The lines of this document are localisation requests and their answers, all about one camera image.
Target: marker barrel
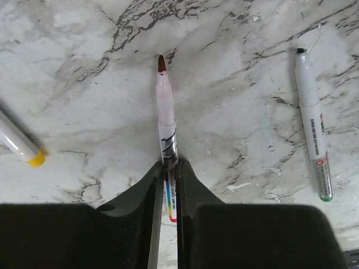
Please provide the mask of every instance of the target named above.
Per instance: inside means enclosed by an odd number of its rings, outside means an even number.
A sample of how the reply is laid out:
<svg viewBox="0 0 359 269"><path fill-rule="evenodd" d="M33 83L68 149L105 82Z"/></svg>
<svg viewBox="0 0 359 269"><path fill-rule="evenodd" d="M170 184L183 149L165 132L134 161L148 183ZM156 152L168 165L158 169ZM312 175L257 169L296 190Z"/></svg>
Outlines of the marker barrel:
<svg viewBox="0 0 359 269"><path fill-rule="evenodd" d="M308 52L304 49L297 49L294 72L314 181L320 199L329 202L333 198L333 186L330 178L323 114L314 69Z"/></svg>
<svg viewBox="0 0 359 269"><path fill-rule="evenodd" d="M0 140L22 161L33 167L45 162L41 151L0 112Z"/></svg>
<svg viewBox="0 0 359 269"><path fill-rule="evenodd" d="M168 204L168 216L170 221L177 222L177 134L172 86L169 82L167 71L157 73L156 100L161 156L165 169L164 187Z"/></svg>
<svg viewBox="0 0 359 269"><path fill-rule="evenodd" d="M171 126L158 123L162 163L166 170L171 170L178 164L176 121Z"/></svg>

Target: marble surface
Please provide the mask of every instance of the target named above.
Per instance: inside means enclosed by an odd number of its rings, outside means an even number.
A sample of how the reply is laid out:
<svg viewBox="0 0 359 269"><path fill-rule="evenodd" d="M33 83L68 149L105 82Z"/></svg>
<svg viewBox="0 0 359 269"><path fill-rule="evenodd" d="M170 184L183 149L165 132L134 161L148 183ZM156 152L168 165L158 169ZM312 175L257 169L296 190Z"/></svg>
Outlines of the marble surface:
<svg viewBox="0 0 359 269"><path fill-rule="evenodd" d="M158 54L174 88L178 148L229 203L320 208L359 248L357 0L0 2L0 100L48 153L33 169L0 146L2 202L88 203L159 159ZM334 199L312 186L294 49L312 48ZM176 268L165 215L159 268Z"/></svg>

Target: marker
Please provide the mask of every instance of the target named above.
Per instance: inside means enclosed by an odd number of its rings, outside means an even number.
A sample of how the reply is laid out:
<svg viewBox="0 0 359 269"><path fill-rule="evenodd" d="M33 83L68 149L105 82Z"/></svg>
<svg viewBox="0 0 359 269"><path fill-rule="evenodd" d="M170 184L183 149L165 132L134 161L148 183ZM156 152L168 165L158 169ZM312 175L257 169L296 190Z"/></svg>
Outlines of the marker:
<svg viewBox="0 0 359 269"><path fill-rule="evenodd" d="M165 168L164 183L168 204L168 215L172 222L177 222L176 166L178 164L178 154L176 120L174 118L172 86L171 83L169 83L162 55L158 58L156 100L162 163Z"/></svg>
<svg viewBox="0 0 359 269"><path fill-rule="evenodd" d="M333 187L330 178L323 114L320 108L313 66L306 49L297 49L294 72L313 177L319 198L324 202L329 202L333 199Z"/></svg>
<svg viewBox="0 0 359 269"><path fill-rule="evenodd" d="M45 162L41 151L2 113L0 112L0 140L22 161L32 167Z"/></svg>

